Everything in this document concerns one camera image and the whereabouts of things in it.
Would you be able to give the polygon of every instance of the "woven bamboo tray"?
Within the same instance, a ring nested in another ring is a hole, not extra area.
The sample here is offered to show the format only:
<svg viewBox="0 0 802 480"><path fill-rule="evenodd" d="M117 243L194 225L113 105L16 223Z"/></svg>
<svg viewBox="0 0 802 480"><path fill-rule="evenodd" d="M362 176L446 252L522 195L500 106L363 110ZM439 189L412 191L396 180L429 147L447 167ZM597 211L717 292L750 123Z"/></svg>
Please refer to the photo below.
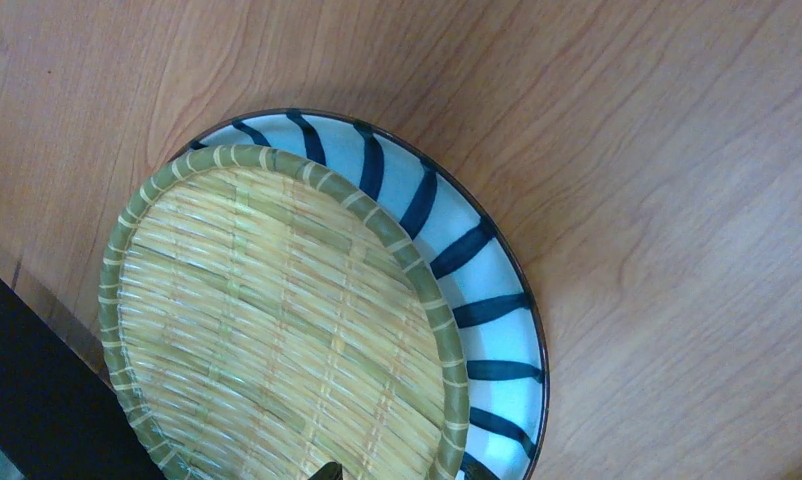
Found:
<svg viewBox="0 0 802 480"><path fill-rule="evenodd" d="M134 194L99 290L110 379L169 478L454 478L459 335L426 262L347 180L255 146Z"/></svg>

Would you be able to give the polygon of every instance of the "plate rim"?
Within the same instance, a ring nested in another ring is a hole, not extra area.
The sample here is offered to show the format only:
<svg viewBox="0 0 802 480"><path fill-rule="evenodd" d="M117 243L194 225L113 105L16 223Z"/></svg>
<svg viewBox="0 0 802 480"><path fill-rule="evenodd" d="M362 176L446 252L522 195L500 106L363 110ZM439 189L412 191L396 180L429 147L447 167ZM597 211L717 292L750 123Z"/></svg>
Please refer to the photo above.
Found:
<svg viewBox="0 0 802 480"><path fill-rule="evenodd" d="M545 341L545 332L542 325L542 316L539 313L539 307L536 301L536 295L534 295L533 289L528 282L527 276L525 275L524 269L519 264L518 259L516 258L516 254L513 251L513 248L510 246L509 242L507 242L507 237L504 236L504 233L498 227L498 224L492 219L489 213L483 208L481 203L478 199L471 193L469 190L457 180L454 175L452 175L448 170L446 170L442 165L439 164L436 160L433 159L430 155L422 152L411 143L407 142L406 140L398 137L397 135L389 132L378 125L375 125L371 122L367 122L365 120L361 120L356 117L330 112L326 110L320 109L312 109L312 108L302 108L302 107L275 107L275 108L267 108L261 110L254 110L248 113L243 113L240 115L236 115L233 117L226 117L223 120L220 120L213 126L205 129L201 133L192 137L191 140L186 142L183 146L181 146L175 154L169 157L166 164L173 162L181 155L189 151L193 148L193 144L200 142L200 140L210 136L211 134L232 126L233 122L236 121L244 121L250 120L253 118L258 117L267 117L271 115L285 115L287 112L290 111L297 111L303 115L311 115L315 117L323 117L329 118L331 120L337 120L343 123L347 123L350 125L361 124L367 125L370 127L374 133L382 135L389 139L390 141L396 143L401 148L407 150L411 154L413 154L419 161L424 162L427 164L428 167L433 168L437 173L439 173L442 178L444 178L452 187L454 187L463 198L469 202L472 208L481 216L481 218L485 218L490 221L490 225L492 225L495 232L495 238L498 240L499 245L504 250L504 253L507 255L507 258L510 260L510 265L512 265L513 270L516 272L516 276L519 277L519 282L522 285L522 290L524 291L525 295L528 296L529 306L531 317L533 318L534 323L534 330L536 331L537 336L537 344L539 347L539 357L540 357L540 367L542 368L542 411L540 412L540 428L539 433L536 438L536 450L534 451L534 456L531 459L530 463L528 464L528 468L525 471L525 475L522 477L523 480L530 480L533 472L536 470L536 467L539 463L539 457L542 452L542 444L545 440L545 433L548 427L548 412L549 412L549 401L551 397L551 385L550 385L550 378L549 370L548 370L548 347Z"/></svg>

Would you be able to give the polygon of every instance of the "white plate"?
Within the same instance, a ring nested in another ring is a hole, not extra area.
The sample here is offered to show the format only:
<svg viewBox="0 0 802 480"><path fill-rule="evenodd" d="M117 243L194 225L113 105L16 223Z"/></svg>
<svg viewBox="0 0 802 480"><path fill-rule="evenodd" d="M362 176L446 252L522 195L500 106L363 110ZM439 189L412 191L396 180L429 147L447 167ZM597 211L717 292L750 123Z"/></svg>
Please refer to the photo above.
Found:
<svg viewBox="0 0 802 480"><path fill-rule="evenodd" d="M478 202L434 160L366 122L303 109L228 120L188 149L267 145L307 157L347 178L407 230L460 327L472 405L457 478L488 468L529 478L539 456L549 384L542 324L503 235Z"/></svg>

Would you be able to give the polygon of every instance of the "table surface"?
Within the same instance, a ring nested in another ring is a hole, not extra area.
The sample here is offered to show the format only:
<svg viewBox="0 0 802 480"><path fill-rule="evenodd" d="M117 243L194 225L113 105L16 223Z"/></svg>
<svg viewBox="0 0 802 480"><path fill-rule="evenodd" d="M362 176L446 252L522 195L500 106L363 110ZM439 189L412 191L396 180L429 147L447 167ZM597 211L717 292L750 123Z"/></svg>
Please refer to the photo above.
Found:
<svg viewBox="0 0 802 480"><path fill-rule="evenodd" d="M131 192L249 111L480 200L551 362L535 478L802 476L802 0L0 2L0 276L96 371Z"/></svg>

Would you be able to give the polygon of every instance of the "dark object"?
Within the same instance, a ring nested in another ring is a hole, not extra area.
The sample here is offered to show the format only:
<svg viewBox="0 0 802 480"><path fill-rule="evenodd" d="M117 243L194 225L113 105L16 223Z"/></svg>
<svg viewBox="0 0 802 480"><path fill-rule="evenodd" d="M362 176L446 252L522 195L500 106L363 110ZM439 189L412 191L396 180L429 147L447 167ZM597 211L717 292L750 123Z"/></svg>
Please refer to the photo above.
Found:
<svg viewBox="0 0 802 480"><path fill-rule="evenodd" d="M1 279L0 447L30 480L163 478L112 391Z"/></svg>
<svg viewBox="0 0 802 480"><path fill-rule="evenodd" d="M342 480L342 465L336 462L326 463L310 480Z"/></svg>
<svg viewBox="0 0 802 480"><path fill-rule="evenodd" d="M499 480L486 465L477 461L468 453L463 454L463 463L460 469L466 474L466 480Z"/></svg>

